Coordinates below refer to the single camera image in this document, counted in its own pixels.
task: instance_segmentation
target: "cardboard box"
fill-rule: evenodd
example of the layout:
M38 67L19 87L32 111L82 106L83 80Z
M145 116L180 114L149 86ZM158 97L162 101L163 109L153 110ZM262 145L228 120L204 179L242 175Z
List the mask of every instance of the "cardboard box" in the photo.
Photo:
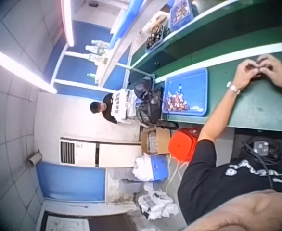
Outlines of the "cardboard box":
M151 131L156 132L156 141L157 141L157 152L150 152L148 140L149 133ZM147 154L167 154L169 153L169 141L171 139L171 132L169 129L162 128L151 128L141 132L141 149L142 153Z

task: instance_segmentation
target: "black backpack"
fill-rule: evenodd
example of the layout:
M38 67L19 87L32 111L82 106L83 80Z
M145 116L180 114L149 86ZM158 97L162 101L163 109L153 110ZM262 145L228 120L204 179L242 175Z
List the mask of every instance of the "black backpack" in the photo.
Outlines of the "black backpack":
M153 80L144 77L134 86L138 99L142 100L137 110L138 119L146 124L156 124L161 116L162 89L152 89Z

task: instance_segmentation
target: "white print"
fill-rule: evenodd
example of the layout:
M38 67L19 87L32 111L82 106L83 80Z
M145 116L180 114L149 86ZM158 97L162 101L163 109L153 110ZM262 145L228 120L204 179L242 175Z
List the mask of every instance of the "white print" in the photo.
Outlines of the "white print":
M273 179L272 179L272 181L273 181L273 182L279 182L279 183L282 183L282 180L281 180L281 179L278 179L278 178L273 178Z
M232 169L232 168L229 168L227 171L226 171L226 175L227 176L234 176L237 174L237 171Z
M237 174L237 171L239 168L241 167L246 167L247 169L249 169L249 172L251 174L255 174L257 176L267 176L267 171L265 169L261 169L261 170L258 170L256 171L252 166L251 164L249 163L248 160L243 160L241 161L238 165L229 165L229 168L227 169L225 175L226 176L234 176ZM269 170L269 175L270 176L276 176L276 177L281 177L282 178L282 174L281 173L278 173L277 171L275 170ZM279 183L282 183L282 180L279 180L278 178L274 178L276 179L275 182L279 182Z

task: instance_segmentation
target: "ceiling light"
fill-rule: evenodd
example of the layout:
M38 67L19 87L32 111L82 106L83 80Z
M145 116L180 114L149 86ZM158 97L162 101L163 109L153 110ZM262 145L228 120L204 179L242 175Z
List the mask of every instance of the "ceiling light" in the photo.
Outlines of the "ceiling light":
M72 9L70 0L62 0L62 18L64 22L64 31L66 36L66 41L70 47L74 46L74 35L72 26Z
M33 85L50 92L52 94L56 94L57 91L50 84L42 80L38 75L26 69L24 66L17 63L15 60L6 56L2 52L0 52L0 65L25 81L32 83Z

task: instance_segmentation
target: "red plastic stool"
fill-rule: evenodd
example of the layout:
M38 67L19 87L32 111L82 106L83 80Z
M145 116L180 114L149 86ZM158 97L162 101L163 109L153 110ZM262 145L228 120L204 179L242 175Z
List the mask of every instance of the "red plastic stool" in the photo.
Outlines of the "red plastic stool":
M169 142L169 152L178 161L191 161L198 141L199 128L177 130Z

